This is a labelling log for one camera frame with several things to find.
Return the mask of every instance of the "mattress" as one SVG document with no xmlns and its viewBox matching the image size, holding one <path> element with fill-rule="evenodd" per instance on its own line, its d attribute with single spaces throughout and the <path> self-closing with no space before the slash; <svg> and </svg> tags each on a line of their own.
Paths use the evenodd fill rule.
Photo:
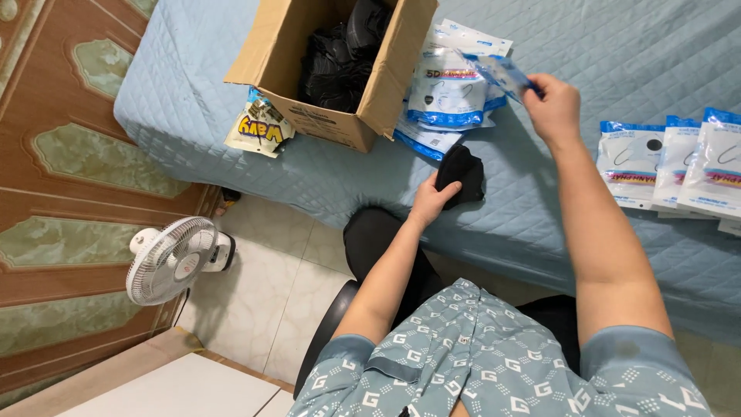
<svg viewBox="0 0 741 417">
<path fill-rule="evenodd" d="M 286 203 L 336 228 L 366 205 L 405 216 L 437 162 L 379 138 L 372 152 L 299 135 L 277 159 L 223 145 L 246 87 L 222 83 L 258 0 L 160 0 L 116 99 L 128 135 L 171 176 Z M 525 72 L 582 91 L 582 133 L 599 121 L 663 124 L 706 105 L 741 112 L 737 0 L 440 0 L 449 18 L 515 41 Z M 555 169 L 521 106 L 465 138 L 485 164 L 485 200 L 441 214 L 425 245 L 492 272 L 574 293 Z M 717 222 L 626 210 L 676 326 L 741 346 L 741 239 Z"/>
</svg>

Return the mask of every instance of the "wooden door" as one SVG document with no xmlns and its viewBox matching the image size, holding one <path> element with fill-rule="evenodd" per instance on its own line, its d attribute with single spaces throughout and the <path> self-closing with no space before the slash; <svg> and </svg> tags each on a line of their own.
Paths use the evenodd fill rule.
<svg viewBox="0 0 741 417">
<path fill-rule="evenodd" d="M 128 241 L 211 216 L 113 118 L 156 0 L 0 0 L 0 408 L 166 329 L 128 300 Z"/>
</svg>

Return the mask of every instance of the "stack of mask packages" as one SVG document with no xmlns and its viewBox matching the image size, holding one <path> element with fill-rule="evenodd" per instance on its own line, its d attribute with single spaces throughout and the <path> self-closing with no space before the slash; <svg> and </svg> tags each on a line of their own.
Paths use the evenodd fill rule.
<svg viewBox="0 0 741 417">
<path fill-rule="evenodd" d="M 412 86 L 393 137 L 435 160 L 466 132 L 494 127 L 494 109 L 507 105 L 501 88 L 488 83 L 456 52 L 507 56 L 512 41 L 450 20 L 434 24 L 425 40 Z"/>
<path fill-rule="evenodd" d="M 597 168 L 620 206 L 720 219 L 720 231 L 741 236 L 741 115 L 706 108 L 701 122 L 600 128 Z"/>
</svg>

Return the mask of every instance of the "tiled floor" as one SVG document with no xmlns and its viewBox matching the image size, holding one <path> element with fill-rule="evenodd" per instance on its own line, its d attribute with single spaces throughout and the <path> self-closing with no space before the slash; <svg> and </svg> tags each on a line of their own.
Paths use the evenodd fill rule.
<svg viewBox="0 0 741 417">
<path fill-rule="evenodd" d="M 235 237 L 236 259 L 229 271 L 199 278 L 178 325 L 195 333 L 206 348 L 294 384 L 324 313 L 342 285 L 354 279 L 345 262 L 342 231 L 247 195 L 216 224 Z M 513 305 L 555 294 L 428 255 L 447 282 L 463 276 Z M 677 332 L 677 345 L 716 416 L 741 416 L 741 349 L 687 332 Z"/>
</svg>

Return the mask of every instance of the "person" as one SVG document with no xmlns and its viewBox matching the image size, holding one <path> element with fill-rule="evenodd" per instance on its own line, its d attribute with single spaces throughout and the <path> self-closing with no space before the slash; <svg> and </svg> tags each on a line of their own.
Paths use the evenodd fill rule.
<svg viewBox="0 0 741 417">
<path fill-rule="evenodd" d="M 576 299 L 515 308 L 419 248 L 461 188 L 424 181 L 406 221 L 381 208 L 345 228 L 357 295 L 288 417 L 710 416 L 677 352 L 651 265 L 579 132 L 579 91 L 548 74 L 525 91 L 558 171 Z"/>
</svg>

